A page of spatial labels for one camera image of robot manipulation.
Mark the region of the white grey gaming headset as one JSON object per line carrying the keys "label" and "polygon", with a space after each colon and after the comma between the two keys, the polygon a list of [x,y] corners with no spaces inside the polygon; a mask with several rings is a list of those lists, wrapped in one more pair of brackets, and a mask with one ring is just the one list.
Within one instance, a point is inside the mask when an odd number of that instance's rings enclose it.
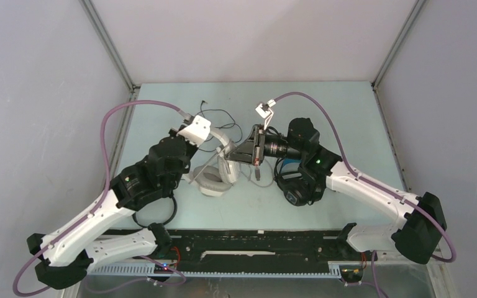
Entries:
{"label": "white grey gaming headset", "polygon": [[230,161],[226,155],[236,149],[236,144],[223,131],[211,128],[210,134],[220,141],[216,155],[205,164],[194,168],[182,176],[182,180],[193,185],[201,194],[208,197],[220,197],[238,181],[240,163]]}

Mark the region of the black blue gaming headset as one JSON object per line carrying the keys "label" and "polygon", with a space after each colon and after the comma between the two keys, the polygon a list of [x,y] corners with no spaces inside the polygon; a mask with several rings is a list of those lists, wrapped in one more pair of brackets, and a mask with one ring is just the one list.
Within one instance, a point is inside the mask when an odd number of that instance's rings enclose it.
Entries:
{"label": "black blue gaming headset", "polygon": [[323,198],[325,185],[324,174],[312,174],[307,180],[299,171],[285,171],[283,168],[288,163],[296,163],[297,160],[278,158],[273,170],[274,181],[283,192],[284,198],[293,206],[313,205]]}

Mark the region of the small black on-ear headphones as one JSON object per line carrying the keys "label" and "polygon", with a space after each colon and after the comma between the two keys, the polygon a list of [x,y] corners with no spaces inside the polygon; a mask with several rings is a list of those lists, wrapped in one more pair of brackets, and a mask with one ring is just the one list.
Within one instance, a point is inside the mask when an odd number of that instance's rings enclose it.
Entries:
{"label": "small black on-ear headphones", "polygon": [[147,228],[154,223],[167,225],[176,217],[177,211],[178,202],[175,196],[171,196],[169,199],[153,202],[140,212],[134,213],[132,220],[142,228]]}

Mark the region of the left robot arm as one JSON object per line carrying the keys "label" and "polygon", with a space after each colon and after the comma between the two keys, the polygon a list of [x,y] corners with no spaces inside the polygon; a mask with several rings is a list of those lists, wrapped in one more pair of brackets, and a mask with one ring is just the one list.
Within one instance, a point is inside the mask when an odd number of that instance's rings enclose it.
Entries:
{"label": "left robot arm", "polygon": [[32,234],[27,244],[40,260],[35,266],[38,280],[53,289],[65,289],[107,264],[135,256],[167,257],[172,240],[162,223],[107,240],[99,236],[146,205],[171,197],[197,149],[193,134],[170,130],[168,137],[152,146],[141,161],[123,169],[71,222],[47,235]]}

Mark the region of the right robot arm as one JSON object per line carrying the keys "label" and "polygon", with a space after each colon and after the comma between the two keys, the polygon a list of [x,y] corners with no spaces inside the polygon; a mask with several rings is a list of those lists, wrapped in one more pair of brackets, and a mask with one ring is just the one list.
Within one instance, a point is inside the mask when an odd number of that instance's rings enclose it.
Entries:
{"label": "right robot arm", "polygon": [[393,189],[364,175],[340,155],[319,143],[320,133],[308,118],[290,121],[286,135],[270,134],[254,125],[249,137],[225,154],[226,160],[258,166],[266,157],[297,160],[296,171],[275,166],[275,181],[295,206],[313,204],[330,189],[378,209],[391,219],[387,226],[347,224],[336,243],[340,257],[351,260],[360,252],[397,251],[418,264],[436,258],[435,249],[447,223],[440,199]]}

